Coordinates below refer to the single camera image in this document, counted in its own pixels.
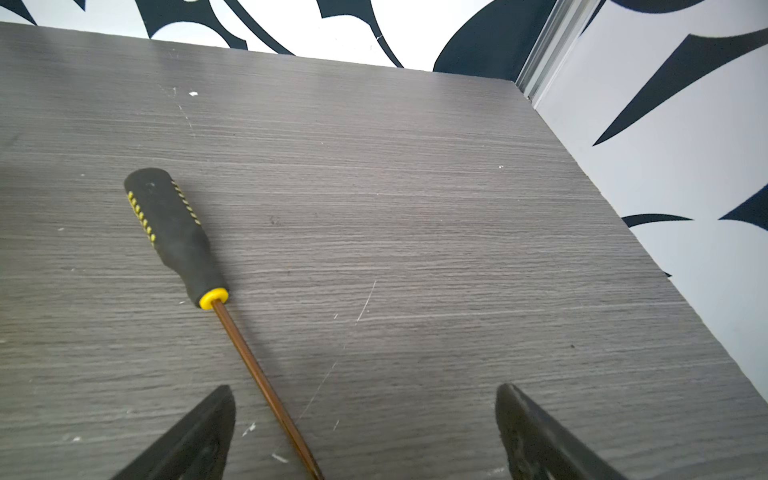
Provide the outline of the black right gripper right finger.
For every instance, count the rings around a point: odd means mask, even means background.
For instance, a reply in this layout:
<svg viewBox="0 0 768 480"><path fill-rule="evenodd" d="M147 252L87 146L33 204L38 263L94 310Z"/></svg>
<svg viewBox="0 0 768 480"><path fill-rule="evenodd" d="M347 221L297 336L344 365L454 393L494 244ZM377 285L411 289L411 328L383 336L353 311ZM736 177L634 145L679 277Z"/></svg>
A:
<svg viewBox="0 0 768 480"><path fill-rule="evenodd" d="M497 388L495 417L514 479L624 477L513 384Z"/></svg>

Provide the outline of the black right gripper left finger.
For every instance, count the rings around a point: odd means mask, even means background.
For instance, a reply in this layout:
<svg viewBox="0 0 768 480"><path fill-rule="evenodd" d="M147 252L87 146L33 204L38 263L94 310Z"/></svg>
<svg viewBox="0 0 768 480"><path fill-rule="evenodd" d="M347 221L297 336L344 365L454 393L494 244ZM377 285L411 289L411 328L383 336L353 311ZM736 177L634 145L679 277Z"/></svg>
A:
<svg viewBox="0 0 768 480"><path fill-rule="evenodd" d="M220 385L114 477L221 479L235 417L232 390Z"/></svg>

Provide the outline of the black yellow handled screwdriver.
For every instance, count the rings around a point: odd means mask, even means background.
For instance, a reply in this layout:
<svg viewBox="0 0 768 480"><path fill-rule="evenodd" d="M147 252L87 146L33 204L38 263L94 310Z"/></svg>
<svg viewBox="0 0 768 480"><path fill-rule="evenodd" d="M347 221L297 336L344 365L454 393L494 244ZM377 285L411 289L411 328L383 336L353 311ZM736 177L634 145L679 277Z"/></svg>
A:
<svg viewBox="0 0 768 480"><path fill-rule="evenodd" d="M324 475L308 444L226 308L229 285L202 223L181 187L168 172L143 168L126 177L124 188L134 214L162 263L180 277L193 304L214 312L219 318L310 477L322 479Z"/></svg>

